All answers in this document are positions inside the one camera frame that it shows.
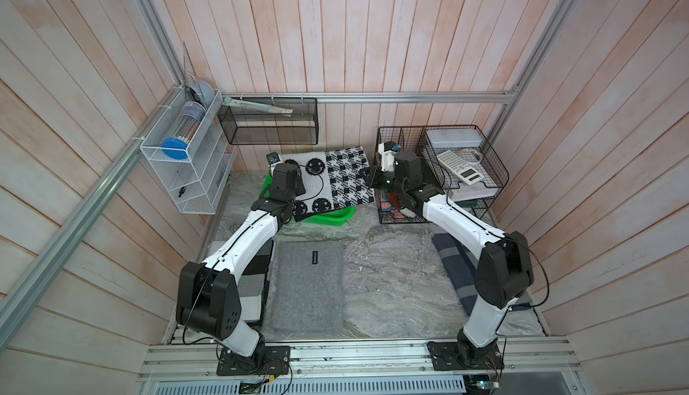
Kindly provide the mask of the smiley houndstooth scarf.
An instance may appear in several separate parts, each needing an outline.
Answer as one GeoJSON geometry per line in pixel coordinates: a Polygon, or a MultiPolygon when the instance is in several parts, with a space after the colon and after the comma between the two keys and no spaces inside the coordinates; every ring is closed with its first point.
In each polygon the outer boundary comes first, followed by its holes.
{"type": "Polygon", "coordinates": [[[359,174],[370,166],[361,146],[278,157],[301,169],[305,194],[296,198],[292,211],[299,221],[374,201],[373,189],[359,174]]]}

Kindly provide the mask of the black white checkered scarf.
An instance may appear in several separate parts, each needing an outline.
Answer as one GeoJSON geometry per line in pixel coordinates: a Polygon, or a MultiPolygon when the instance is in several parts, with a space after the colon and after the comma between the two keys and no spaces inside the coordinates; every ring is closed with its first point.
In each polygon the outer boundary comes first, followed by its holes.
{"type": "Polygon", "coordinates": [[[249,262],[238,283],[242,319],[251,327],[264,321],[275,243],[268,240],[249,262]]]}

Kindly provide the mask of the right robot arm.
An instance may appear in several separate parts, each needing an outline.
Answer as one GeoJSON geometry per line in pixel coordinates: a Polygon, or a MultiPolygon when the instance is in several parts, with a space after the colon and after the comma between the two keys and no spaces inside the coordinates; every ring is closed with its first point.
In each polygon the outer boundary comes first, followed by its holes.
{"type": "Polygon", "coordinates": [[[510,306],[534,282],[526,238],[489,226],[450,201],[445,191],[423,178],[423,163],[413,152],[394,152],[383,165],[359,171],[375,190],[398,195],[402,208],[443,228],[477,259],[477,300],[468,322],[458,334],[459,347],[474,356],[495,344],[498,329],[510,306]]]}

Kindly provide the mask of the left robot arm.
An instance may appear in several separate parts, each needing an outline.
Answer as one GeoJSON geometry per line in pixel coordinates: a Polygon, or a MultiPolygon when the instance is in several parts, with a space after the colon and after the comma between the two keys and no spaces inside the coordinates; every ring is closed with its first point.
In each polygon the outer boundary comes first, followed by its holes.
{"type": "Polygon", "coordinates": [[[275,165],[271,185],[252,204],[240,228],[202,262],[183,267],[177,324],[212,337],[239,357],[261,355],[265,342],[242,319],[238,282],[260,249],[292,218],[302,186],[299,165],[275,165]]]}

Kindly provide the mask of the green plastic basket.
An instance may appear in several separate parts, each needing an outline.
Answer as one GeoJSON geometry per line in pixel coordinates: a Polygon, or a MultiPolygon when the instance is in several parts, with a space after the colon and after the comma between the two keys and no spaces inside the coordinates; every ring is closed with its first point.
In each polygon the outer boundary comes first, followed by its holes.
{"type": "MultiPolygon", "coordinates": [[[[325,180],[323,179],[323,175],[318,175],[317,178],[319,178],[319,181],[321,181],[322,185],[325,186],[325,180]]],[[[267,179],[265,180],[265,183],[262,186],[261,189],[261,196],[268,196],[267,189],[270,187],[272,183],[272,177],[269,174],[267,176],[267,179]]],[[[309,207],[304,204],[304,203],[296,203],[294,206],[294,210],[297,210],[297,213],[301,216],[307,215],[304,211],[299,214],[300,210],[308,210],[309,207]]],[[[319,213],[319,214],[310,214],[308,217],[305,217],[301,221],[303,222],[308,222],[312,224],[317,224],[317,225],[323,225],[323,226],[342,226],[346,221],[351,219],[353,215],[355,214],[355,207],[347,207],[347,208],[341,208],[340,210],[335,210],[335,211],[330,211],[326,213],[319,213]]]]}

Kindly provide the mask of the navy grey striped scarf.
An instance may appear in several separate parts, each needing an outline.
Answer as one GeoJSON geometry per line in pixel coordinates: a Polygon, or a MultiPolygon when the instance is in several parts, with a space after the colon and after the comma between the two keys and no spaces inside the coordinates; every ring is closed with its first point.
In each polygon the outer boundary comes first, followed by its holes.
{"type": "Polygon", "coordinates": [[[448,234],[434,235],[432,242],[469,314],[479,298],[498,309],[506,307],[534,281],[529,251],[509,236],[487,243],[478,257],[448,234]]]}

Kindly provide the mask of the white calculator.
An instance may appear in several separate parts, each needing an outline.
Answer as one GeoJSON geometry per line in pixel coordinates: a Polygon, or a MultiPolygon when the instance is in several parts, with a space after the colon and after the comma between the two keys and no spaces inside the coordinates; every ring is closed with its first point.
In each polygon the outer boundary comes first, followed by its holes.
{"type": "Polygon", "coordinates": [[[484,180],[484,175],[454,151],[446,150],[437,156],[438,162],[459,180],[471,186],[484,180]]]}

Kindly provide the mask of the white box in organizer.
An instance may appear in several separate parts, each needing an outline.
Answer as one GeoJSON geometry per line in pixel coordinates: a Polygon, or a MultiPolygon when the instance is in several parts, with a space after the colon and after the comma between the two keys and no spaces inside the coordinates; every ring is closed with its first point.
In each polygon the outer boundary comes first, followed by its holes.
{"type": "Polygon", "coordinates": [[[474,128],[428,129],[427,140],[435,149],[466,149],[480,147],[483,135],[474,128]]]}

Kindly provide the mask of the white ruler strip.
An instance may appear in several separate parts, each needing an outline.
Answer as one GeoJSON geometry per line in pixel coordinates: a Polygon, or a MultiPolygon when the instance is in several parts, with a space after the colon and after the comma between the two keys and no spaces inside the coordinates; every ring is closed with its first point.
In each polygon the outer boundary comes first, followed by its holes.
{"type": "Polygon", "coordinates": [[[234,108],[240,108],[244,110],[252,110],[259,113],[270,113],[270,114],[281,114],[281,115],[291,115],[294,110],[291,108],[284,108],[281,106],[262,104],[257,102],[251,102],[244,99],[235,99],[231,97],[224,97],[222,99],[224,105],[234,108]]]}

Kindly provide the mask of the blue capped clear tube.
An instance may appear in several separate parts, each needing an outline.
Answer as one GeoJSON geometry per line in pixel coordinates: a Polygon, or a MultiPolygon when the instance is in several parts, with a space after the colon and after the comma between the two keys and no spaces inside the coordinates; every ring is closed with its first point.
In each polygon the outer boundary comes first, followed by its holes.
{"type": "Polygon", "coordinates": [[[174,160],[187,160],[192,138],[206,116],[206,108],[198,102],[188,101],[161,142],[161,151],[174,160]]]}

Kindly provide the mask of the grey round disc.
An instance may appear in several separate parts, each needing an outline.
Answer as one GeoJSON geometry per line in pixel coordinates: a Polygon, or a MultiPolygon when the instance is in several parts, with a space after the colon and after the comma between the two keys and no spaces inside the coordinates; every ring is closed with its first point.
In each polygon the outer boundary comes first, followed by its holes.
{"type": "Polygon", "coordinates": [[[208,109],[215,99],[215,90],[203,79],[191,79],[188,82],[188,91],[195,102],[208,109]]]}

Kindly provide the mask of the black mesh wall basket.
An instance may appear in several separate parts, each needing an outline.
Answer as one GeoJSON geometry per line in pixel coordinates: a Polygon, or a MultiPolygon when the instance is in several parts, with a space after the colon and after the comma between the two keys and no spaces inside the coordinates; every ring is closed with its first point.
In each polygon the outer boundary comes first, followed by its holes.
{"type": "Polygon", "coordinates": [[[259,113],[222,105],[219,122],[233,145],[313,146],[319,141],[319,104],[306,97],[237,97],[291,108],[291,115],[259,113]]]}

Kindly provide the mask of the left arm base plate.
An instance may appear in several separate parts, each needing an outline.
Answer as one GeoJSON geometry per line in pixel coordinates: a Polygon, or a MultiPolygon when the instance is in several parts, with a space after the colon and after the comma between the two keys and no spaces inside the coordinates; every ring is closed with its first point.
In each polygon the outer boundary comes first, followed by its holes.
{"type": "Polygon", "coordinates": [[[288,375],[288,365],[291,359],[289,346],[265,347],[258,346],[250,357],[223,348],[219,354],[216,369],[218,376],[275,376],[288,375]]]}

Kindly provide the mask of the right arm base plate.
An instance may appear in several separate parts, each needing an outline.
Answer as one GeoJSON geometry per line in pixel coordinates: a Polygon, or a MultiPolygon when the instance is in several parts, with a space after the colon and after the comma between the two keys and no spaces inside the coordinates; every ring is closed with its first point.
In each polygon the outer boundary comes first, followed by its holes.
{"type": "Polygon", "coordinates": [[[426,344],[435,371],[493,370],[502,371],[504,360],[498,343],[476,348],[468,341],[426,344]]]}

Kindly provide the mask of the aluminium front rail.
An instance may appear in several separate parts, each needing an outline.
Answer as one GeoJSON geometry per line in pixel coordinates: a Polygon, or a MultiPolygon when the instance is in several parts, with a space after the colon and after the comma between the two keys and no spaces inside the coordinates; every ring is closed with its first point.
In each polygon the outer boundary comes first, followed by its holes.
{"type": "MultiPolygon", "coordinates": [[[[266,352],[289,348],[296,378],[429,375],[433,372],[428,339],[347,339],[268,343],[266,352]]],[[[563,337],[500,337],[502,371],[579,372],[581,362],[563,337]]],[[[161,345],[149,348],[138,382],[219,380],[212,344],[161,345]]]]}

